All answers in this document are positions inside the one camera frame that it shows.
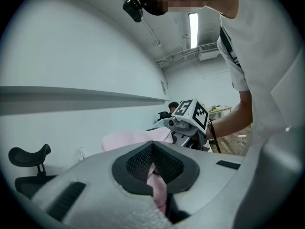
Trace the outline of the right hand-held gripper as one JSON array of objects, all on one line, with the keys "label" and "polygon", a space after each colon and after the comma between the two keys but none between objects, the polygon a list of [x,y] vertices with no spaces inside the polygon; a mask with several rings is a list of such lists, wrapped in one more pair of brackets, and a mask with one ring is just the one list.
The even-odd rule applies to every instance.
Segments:
[{"label": "right hand-held gripper", "polygon": [[208,111],[194,98],[181,101],[171,118],[161,119],[149,129],[168,127],[174,144],[195,150],[208,150],[208,121]]}]

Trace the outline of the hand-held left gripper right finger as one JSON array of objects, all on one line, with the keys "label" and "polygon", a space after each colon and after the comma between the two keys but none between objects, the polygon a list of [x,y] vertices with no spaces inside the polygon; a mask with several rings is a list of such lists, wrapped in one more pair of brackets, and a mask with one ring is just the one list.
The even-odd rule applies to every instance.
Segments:
[{"label": "hand-held left gripper right finger", "polygon": [[153,145],[153,199],[172,223],[207,205],[237,172],[242,156]]}]

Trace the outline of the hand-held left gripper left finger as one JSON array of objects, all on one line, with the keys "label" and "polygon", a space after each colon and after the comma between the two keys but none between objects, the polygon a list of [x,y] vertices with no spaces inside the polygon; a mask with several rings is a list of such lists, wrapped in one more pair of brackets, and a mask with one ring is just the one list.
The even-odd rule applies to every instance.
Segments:
[{"label": "hand-held left gripper left finger", "polygon": [[151,196],[125,191],[112,175],[114,161],[140,144],[92,155],[52,179],[32,198],[46,212],[71,183],[85,188],[63,218],[77,229],[169,229],[172,224],[156,207]]}]

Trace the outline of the pink garment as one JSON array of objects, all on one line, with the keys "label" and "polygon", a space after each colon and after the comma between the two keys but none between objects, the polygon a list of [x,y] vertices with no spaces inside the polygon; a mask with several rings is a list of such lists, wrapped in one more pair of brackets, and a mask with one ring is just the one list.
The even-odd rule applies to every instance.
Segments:
[{"label": "pink garment", "polygon": [[[147,141],[161,141],[173,143],[171,131],[166,128],[157,128],[150,131],[131,130],[117,134],[108,135],[102,140],[102,150],[104,152],[115,150],[123,146],[137,144]],[[146,184],[153,189],[153,200],[157,208],[163,213],[166,213],[167,203],[167,187],[162,177],[156,174],[156,167],[151,164],[148,174],[145,176]]]}]

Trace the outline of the person's right forearm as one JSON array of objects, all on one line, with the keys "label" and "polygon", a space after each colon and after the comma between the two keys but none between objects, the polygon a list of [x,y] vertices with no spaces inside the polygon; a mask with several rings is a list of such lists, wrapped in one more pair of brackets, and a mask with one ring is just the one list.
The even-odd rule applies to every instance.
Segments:
[{"label": "person's right forearm", "polygon": [[252,121],[252,104],[239,103],[229,114],[210,123],[206,138],[210,140],[234,134],[248,127]]}]

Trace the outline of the wooden desk with white legs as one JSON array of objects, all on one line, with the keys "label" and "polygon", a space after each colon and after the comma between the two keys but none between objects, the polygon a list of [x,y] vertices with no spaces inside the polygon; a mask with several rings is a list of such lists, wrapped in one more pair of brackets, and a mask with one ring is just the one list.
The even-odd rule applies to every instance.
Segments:
[{"label": "wooden desk with white legs", "polygon": [[232,107],[228,106],[215,106],[213,105],[211,109],[209,110],[209,119],[216,120],[221,117],[224,117],[228,113],[232,111]]}]

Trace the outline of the black mesh office chair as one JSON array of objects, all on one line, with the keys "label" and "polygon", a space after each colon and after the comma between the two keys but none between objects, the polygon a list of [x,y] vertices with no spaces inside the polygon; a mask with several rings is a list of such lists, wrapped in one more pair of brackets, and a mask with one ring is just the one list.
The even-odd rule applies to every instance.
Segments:
[{"label": "black mesh office chair", "polygon": [[31,199],[42,186],[56,177],[55,175],[48,176],[44,167],[45,158],[50,153],[51,148],[48,144],[44,144],[39,151],[34,153],[27,152],[19,147],[14,147],[9,151],[8,158],[14,166],[37,168],[36,176],[15,179],[14,185],[19,193]]}]

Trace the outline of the ceiling air conditioner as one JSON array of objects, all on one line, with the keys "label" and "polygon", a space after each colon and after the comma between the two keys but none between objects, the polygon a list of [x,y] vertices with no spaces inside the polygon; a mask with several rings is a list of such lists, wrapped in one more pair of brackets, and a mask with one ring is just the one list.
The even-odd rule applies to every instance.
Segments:
[{"label": "ceiling air conditioner", "polygon": [[200,61],[216,58],[220,54],[217,43],[209,43],[199,47],[198,59]]}]

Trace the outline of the ceiling light strip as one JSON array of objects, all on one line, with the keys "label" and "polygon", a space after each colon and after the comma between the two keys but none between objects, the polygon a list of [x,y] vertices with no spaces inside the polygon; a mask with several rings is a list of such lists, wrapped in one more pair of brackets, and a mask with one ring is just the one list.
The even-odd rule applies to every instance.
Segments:
[{"label": "ceiling light strip", "polygon": [[190,40],[191,40],[191,49],[197,47],[198,42],[198,14],[191,13],[189,14],[189,23],[190,23]]}]

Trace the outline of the person's white shirt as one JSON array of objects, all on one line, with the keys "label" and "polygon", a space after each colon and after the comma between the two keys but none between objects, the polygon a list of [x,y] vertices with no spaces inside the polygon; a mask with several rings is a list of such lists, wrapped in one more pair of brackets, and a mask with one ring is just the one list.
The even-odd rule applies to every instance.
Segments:
[{"label": "person's white shirt", "polygon": [[241,9],[221,17],[239,61],[225,60],[233,86],[252,96],[250,145],[287,127],[305,125],[305,43],[286,13],[277,7]]}]

